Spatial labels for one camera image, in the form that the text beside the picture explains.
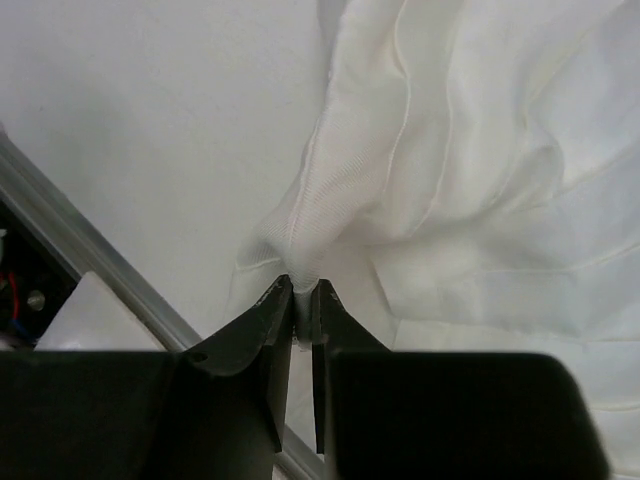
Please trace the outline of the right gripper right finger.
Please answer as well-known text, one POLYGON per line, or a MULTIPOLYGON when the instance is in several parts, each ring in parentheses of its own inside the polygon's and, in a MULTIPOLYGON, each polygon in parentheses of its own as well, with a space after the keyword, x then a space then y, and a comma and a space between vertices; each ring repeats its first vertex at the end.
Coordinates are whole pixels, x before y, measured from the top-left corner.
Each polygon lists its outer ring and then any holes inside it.
POLYGON ((330 479, 606 479, 563 364, 529 352, 388 349, 321 281, 311 300, 317 450, 330 479))

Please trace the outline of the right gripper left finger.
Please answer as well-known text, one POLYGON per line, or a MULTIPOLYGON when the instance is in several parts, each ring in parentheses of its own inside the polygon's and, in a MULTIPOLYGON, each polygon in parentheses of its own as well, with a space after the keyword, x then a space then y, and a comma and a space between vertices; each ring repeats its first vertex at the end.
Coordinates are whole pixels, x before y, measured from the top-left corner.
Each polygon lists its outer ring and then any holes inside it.
POLYGON ((183 352, 1 356, 5 479, 267 479, 282 449, 292 286, 183 352))

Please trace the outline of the white pleated skirt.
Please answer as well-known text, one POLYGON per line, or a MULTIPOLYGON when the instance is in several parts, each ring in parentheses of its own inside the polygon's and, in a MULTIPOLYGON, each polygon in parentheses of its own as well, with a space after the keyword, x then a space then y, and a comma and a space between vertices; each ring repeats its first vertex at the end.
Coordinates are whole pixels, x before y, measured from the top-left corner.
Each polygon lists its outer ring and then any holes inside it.
POLYGON ((225 315, 321 278, 398 350, 548 353, 639 475, 639 5, 330 1, 323 110, 225 315))

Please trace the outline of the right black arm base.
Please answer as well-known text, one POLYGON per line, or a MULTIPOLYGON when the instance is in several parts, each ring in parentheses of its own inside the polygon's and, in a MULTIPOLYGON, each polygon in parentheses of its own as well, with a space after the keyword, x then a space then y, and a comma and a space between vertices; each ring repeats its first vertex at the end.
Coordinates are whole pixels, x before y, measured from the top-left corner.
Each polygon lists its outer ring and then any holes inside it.
POLYGON ((78 281, 1 205, 1 348, 31 350, 78 281))

